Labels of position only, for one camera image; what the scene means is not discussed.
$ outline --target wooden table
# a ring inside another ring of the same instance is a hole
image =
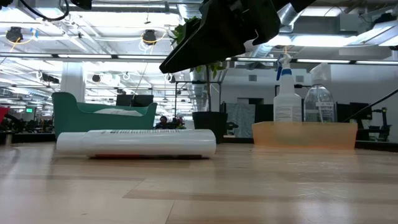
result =
[[[398,223],[398,154],[218,146],[208,160],[0,148],[0,223]]]

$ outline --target green plant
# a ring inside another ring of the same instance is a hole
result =
[[[178,25],[174,30],[172,30],[172,33],[174,37],[171,37],[173,39],[172,45],[174,43],[180,44],[182,40],[185,37],[185,28],[187,26],[192,26],[193,24],[200,22],[200,19],[197,18],[196,16],[186,19],[184,18],[185,24],[184,25]],[[213,79],[217,76],[217,72],[224,70],[225,68],[221,65],[221,62],[213,62],[205,65],[206,67],[206,84],[207,84],[207,98],[208,98],[208,104],[209,104],[209,111],[211,111],[211,96],[210,96],[210,70],[213,72]],[[195,70],[197,72],[201,72],[202,66],[197,66]]]

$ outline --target leaves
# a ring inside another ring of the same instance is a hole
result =
[[[197,71],[197,73],[200,73],[200,72],[201,72],[201,65],[200,65],[200,66],[197,66],[197,67],[195,68],[195,70]]]
[[[213,70],[213,79],[215,79],[217,76],[217,70]]]
[[[178,37],[180,35],[180,33],[176,30],[172,30],[172,33],[174,34],[174,36]]]
[[[183,25],[178,25],[176,28],[174,28],[174,30],[173,31],[175,31],[177,34],[174,34],[174,32],[173,32],[173,34],[174,35],[180,35],[180,34],[182,34],[182,32],[183,32],[183,30],[184,30],[184,26]]]

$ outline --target exposed ductwork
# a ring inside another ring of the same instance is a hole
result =
[[[294,22],[300,17],[303,13],[296,12],[293,6],[289,3],[281,10],[278,11],[281,27],[281,32],[293,32]]]
[[[294,22],[300,17],[302,12],[296,12],[293,6],[289,3],[281,10],[278,11],[279,19],[280,19],[280,32],[293,32]],[[261,44],[253,50],[250,57],[255,58],[265,58],[271,52],[272,46],[267,43]],[[257,68],[258,62],[248,63],[248,70],[253,70]]]

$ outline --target computer monitor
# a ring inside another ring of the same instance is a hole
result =
[[[116,106],[131,106],[132,95],[118,95]]]
[[[346,123],[349,123],[349,121],[346,121],[346,119],[352,115],[351,105],[336,103],[336,113],[337,113],[337,122],[342,123],[345,121]]]
[[[145,107],[154,102],[153,95],[136,95],[134,100],[133,95],[118,95],[116,98],[116,106],[135,106]]]
[[[363,108],[369,106],[369,103],[350,103],[351,106],[351,114],[355,114],[362,110]],[[362,111],[360,114],[356,115],[353,119],[366,119],[372,120],[372,108],[369,107],[366,110]]]
[[[132,106],[145,107],[154,102],[153,95],[136,95],[132,101]]]

